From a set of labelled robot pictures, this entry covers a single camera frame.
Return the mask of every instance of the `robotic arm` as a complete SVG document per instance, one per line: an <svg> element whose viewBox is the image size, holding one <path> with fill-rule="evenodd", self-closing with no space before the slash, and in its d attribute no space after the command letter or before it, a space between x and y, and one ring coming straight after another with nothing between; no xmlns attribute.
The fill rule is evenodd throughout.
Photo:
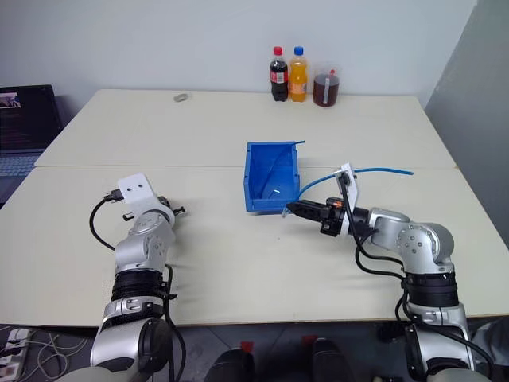
<svg viewBox="0 0 509 382"><path fill-rule="evenodd" d="M132 210L124 220L134 219L134 226L115 248L115 284L94 340L91 367L60 381L144 382L166 363L173 367L169 300L176 295L170 294L172 270L165 262L174 240L175 215L185 210L172 210L140 173L120 180L119 189L105 197L107 201L122 199ZM163 280L165 267L167 281Z"/></svg>
<svg viewBox="0 0 509 382"><path fill-rule="evenodd" d="M325 205L296 201L287 208L299 217L320 222L324 234L358 236L361 248L359 236L364 240L371 237L372 244L401 257L405 277L399 277L404 290L399 304L412 322L405 329L410 375L415 380L488 380L474 372L471 348L488 363L491 359L469 341L450 257L454 249L450 232L439 224L413 222L399 212L356 208L357 188L350 165L336 172L336 180L343 199L330 197Z"/></svg>

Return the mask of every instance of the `laptop keyboard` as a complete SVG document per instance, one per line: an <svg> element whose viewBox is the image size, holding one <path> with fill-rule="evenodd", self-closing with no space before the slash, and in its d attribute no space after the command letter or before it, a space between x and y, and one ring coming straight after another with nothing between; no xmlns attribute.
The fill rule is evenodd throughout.
<svg viewBox="0 0 509 382"><path fill-rule="evenodd" d="M38 155L29 157L0 157L0 177L25 177L32 171Z"/></svg>

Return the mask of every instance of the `blue tube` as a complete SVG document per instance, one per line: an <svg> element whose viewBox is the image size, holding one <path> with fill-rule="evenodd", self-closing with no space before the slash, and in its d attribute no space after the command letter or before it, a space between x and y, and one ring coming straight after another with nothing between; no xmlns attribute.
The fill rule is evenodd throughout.
<svg viewBox="0 0 509 382"><path fill-rule="evenodd" d="M414 175L414 173L412 171L391 169L388 167L368 167L366 169L353 170L353 172L354 173L385 172L385 173L400 173L402 175ZM314 185L317 185L318 183L321 183L323 181L327 181L328 179L332 179L333 177L335 177L335 175L333 173L331 173L330 175L327 175L326 177L321 177L320 179L316 179L315 181L312 181L308 185L304 186L299 193L299 199L301 198L301 195L303 193L305 193L308 189L310 189Z"/></svg>
<svg viewBox="0 0 509 382"><path fill-rule="evenodd" d="M386 173L400 173L402 175L414 175L412 171L391 169L388 167L369 167L366 169L353 170L354 173L374 173L374 172L386 172Z"/></svg>

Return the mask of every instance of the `plastic container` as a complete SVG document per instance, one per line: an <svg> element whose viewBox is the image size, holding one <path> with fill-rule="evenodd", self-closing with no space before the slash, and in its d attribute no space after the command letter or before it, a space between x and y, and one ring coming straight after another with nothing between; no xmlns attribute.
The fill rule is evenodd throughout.
<svg viewBox="0 0 509 382"><path fill-rule="evenodd" d="M340 79L334 68L319 70L313 81L313 101L322 107L334 106L340 90Z"/></svg>
<svg viewBox="0 0 509 382"><path fill-rule="evenodd" d="M304 48L296 46L293 49L295 57L289 62L289 96L294 102L304 102L308 75L306 69L308 61L304 58Z"/></svg>
<svg viewBox="0 0 509 382"><path fill-rule="evenodd" d="M248 142L244 170L247 211L281 212L299 196L296 143Z"/></svg>
<svg viewBox="0 0 509 382"><path fill-rule="evenodd" d="M270 84L274 101L288 99L288 65L283 58L283 48L274 46L274 59L270 62Z"/></svg>

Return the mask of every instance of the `black cable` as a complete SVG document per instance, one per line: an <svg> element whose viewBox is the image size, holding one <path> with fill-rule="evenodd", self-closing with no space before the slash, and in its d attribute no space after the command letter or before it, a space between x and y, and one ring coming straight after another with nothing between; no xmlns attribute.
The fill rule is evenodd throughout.
<svg viewBox="0 0 509 382"><path fill-rule="evenodd" d="M403 294L403 296L401 296L398 300L398 302L396 303L396 307L394 308L394 314L396 315L396 320L398 322L402 322L402 319L401 317L399 316L399 308L401 307L401 305L403 304L403 299L405 298L405 294Z"/></svg>
<svg viewBox="0 0 509 382"><path fill-rule="evenodd" d="M341 186L341 193L343 194L343 202L344 202L344 206L347 210L347 217L348 217L348 222L350 223L350 228L352 230L352 236L354 238L354 240L356 241L356 244L357 244L357 248L356 248L356 263L357 263L357 266L367 272L367 273L370 273L372 275L380 275L380 276L392 276L392 277L395 277L397 279L400 279L401 281L403 281L405 278L397 273L394 273L394 272L389 272L389 271L375 271L373 269L369 269L369 268L366 268L361 262L360 262L360 252L363 253L363 255L365 255L367 258L370 258L370 259L374 259L376 258L377 256L373 256L373 255L370 255L369 253L366 252L366 250L364 249L363 247L363 244L364 242L371 236L373 235L374 233L376 233L378 230L376 229L372 229L370 230L366 235L364 235L364 237L360 240L359 237L357 236L357 231L356 231L356 227L355 227L355 224L354 224L354 220L353 220L353 215L352 215L352 211L350 209L350 200L348 199L348 192L347 192L347 187L346 185L344 184L344 178L343 178L343 175L340 176L339 178L340 180L340 186ZM401 265L403 265L402 261L398 260L398 259L393 259L391 257L387 257L387 259L389 259L390 261L391 260L394 260L396 263L400 263Z"/></svg>
<svg viewBox="0 0 509 382"><path fill-rule="evenodd" d="M112 245L108 244L106 241L104 241L101 236L99 236L99 234L97 233L97 231L95 230L95 227L94 227L94 218L95 218L95 214L97 213L97 211L99 211L99 209L101 208L101 206L106 203L107 200L106 199L102 199L95 207L94 209L92 209L92 212L90 214L90 218L88 219L88 225L90 226L90 231L92 232L92 235L102 244L104 245L106 248L109 248L111 249L112 251L115 250L115 247L113 247Z"/></svg>
<svg viewBox="0 0 509 382"><path fill-rule="evenodd" d="M464 346L468 346L470 349L475 350L478 354L480 354L488 363L488 379L492 378L493 375L493 368L495 367L492 358L488 353L486 353L480 346L474 344L473 342L469 340L465 340L462 337L458 337L455 334L452 334L448 332L447 330L442 329L440 326L436 325L430 325L427 322L424 322L419 316L416 314L411 314L408 311L408 306L406 305L408 299L408 291L405 290L403 292L403 298L402 298L402 305L403 305L403 311L405 312L405 315L408 317L409 320L411 320L415 325L421 325L425 328L440 334L441 336L447 337L453 341L459 342L460 344Z"/></svg>
<svg viewBox="0 0 509 382"><path fill-rule="evenodd" d="M367 253L366 251L363 252L363 255L365 255L369 259L391 261L393 263L397 263L403 266L403 261L401 261L400 259L395 259L394 257L372 255L371 253Z"/></svg>
<svg viewBox="0 0 509 382"><path fill-rule="evenodd" d="M397 264L403 266L403 261L401 261L400 259L395 259L395 258L389 257L389 256L375 256L375 255L371 255L371 254L366 252L366 250L363 247L363 244L359 240L359 236L357 235L356 226L354 224L352 211L350 209L350 200L348 199L347 186L344 184L343 176L340 176L340 186L341 186L341 193L343 194L344 206L345 206L345 208L347 210L348 222L349 222L350 228L352 230L352 236L353 236L354 240L356 241L357 247L362 252L362 254L365 255L369 259L387 260L387 261L391 261L393 263L397 263Z"/></svg>
<svg viewBox="0 0 509 382"><path fill-rule="evenodd" d="M376 271L374 269L370 269L370 268L366 268L361 262L360 262L360 251L361 251L361 247L362 245L364 244L364 242L371 236L373 235L375 232L377 232L378 230L376 229L372 229L370 230L366 235L363 236L362 240L359 242L359 245L357 245L357 248L356 248L356 264L357 264L357 267L359 267L362 271L366 272L366 273L369 273L371 275L379 275L379 276L392 276L392 277L396 277L398 279L400 279L401 281L403 281L405 278L401 275L398 275L397 273L394 273L394 272L388 272L388 271Z"/></svg>
<svg viewBox="0 0 509 382"><path fill-rule="evenodd" d="M173 281L173 269L169 265L166 265L166 267L168 268L169 273L168 273L168 282L166 284L166 288L168 291L168 298L165 298L165 301L164 301L165 319L166 319L166 322L168 323L169 327L171 328L171 330L177 336L178 343L181 346L181 365L179 366L179 369L178 369L177 378L174 379L175 382L180 382L182 374L184 373L184 367L185 367L185 362L186 362L186 358L187 358L187 349L185 348L185 341L184 341L184 338L182 337L181 332L179 331L179 329L173 323L171 317L169 316L169 300L171 297L170 291L171 291L171 285L172 285L172 281ZM171 368L168 363L169 380L170 380L170 382L173 382L173 370L170 370L170 369Z"/></svg>
<svg viewBox="0 0 509 382"><path fill-rule="evenodd" d="M181 355L181 366L178 369L177 378L175 378L175 382L180 382L182 373L184 372L185 367L185 361L186 361L186 348L185 348L185 341L182 337L181 332L177 328L177 326L173 323L171 318L169 319L169 326L172 328L173 332L175 332L175 335L177 336L178 343L181 345L182 355Z"/></svg>

